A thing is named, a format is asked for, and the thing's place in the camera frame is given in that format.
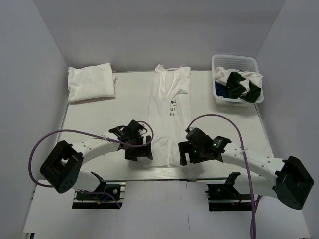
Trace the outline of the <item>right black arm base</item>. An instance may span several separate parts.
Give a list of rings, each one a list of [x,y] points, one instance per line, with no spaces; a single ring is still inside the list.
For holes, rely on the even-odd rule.
[[[252,211],[250,193],[240,194],[235,182],[241,174],[232,172],[222,183],[207,184],[206,194],[210,212],[242,212]]]

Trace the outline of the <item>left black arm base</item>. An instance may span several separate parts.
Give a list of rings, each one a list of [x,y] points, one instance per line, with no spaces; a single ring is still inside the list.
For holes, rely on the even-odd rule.
[[[125,196],[125,182],[107,182],[96,190],[96,193],[84,193],[76,190],[73,209],[118,210]]]

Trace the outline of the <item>white graphic t shirt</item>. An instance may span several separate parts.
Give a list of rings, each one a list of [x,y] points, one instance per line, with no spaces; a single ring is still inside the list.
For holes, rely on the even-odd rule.
[[[185,141],[191,115],[191,68],[155,67],[148,105],[148,123],[154,131],[152,167],[179,167],[178,144]]]

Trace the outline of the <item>white plastic laundry basket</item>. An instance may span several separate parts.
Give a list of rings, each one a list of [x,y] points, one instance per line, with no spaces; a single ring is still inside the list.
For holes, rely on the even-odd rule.
[[[217,96],[215,90],[215,69],[217,67],[223,67],[227,69],[236,69],[240,71],[250,71],[259,73],[257,62],[255,59],[251,57],[245,56],[234,56],[234,55],[214,55],[212,57],[212,77],[213,77],[213,94],[216,99],[216,103],[218,105],[226,105],[226,106],[240,106],[246,107],[250,106],[254,103],[248,103],[242,99],[227,99]],[[263,90],[261,92],[260,97],[258,98],[257,103],[261,103],[264,99]]]

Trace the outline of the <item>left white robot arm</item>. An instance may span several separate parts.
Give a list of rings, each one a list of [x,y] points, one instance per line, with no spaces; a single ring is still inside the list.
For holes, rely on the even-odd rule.
[[[60,194],[75,189],[99,199],[105,194],[105,180],[95,172],[82,171],[82,166],[120,150],[129,161],[143,157],[151,160],[154,134],[147,135],[148,131],[151,132],[152,128],[146,122],[131,120],[127,126],[112,128],[105,135],[92,134],[88,141],[71,144],[62,140],[44,161],[40,173]]]

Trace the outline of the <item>dark green white t shirt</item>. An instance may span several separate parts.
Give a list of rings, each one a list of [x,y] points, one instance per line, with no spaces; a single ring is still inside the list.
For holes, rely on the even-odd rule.
[[[263,76],[256,72],[240,71],[217,67],[214,71],[215,83],[227,87],[227,99],[242,99],[248,103],[256,103],[262,92]]]

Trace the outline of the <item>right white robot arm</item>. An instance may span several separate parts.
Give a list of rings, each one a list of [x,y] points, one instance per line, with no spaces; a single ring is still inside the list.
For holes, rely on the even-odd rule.
[[[246,175],[230,173],[224,183],[209,183],[207,193],[211,201],[241,200],[253,192],[301,210],[314,185],[313,178],[296,157],[280,159],[263,156],[243,150],[227,138],[217,136],[212,139],[198,128],[188,131],[186,141],[180,142],[178,147],[182,166],[217,160],[249,169]]]

